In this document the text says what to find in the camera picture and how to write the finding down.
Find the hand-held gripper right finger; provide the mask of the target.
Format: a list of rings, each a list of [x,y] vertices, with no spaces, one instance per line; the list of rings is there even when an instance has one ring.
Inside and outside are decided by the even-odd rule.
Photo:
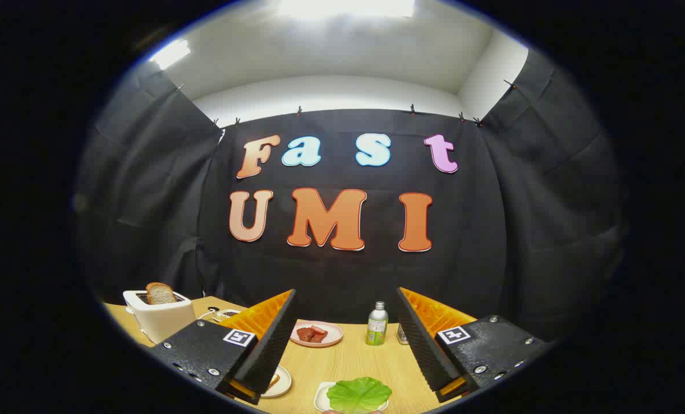
[[[474,318],[411,289],[396,293],[398,321],[440,403],[495,387],[552,348],[500,315]]]

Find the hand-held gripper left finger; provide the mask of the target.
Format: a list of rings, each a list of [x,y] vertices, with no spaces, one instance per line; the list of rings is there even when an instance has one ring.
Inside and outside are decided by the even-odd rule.
[[[296,296],[290,289],[220,323],[196,320],[149,354],[201,387],[257,404],[294,332]]]

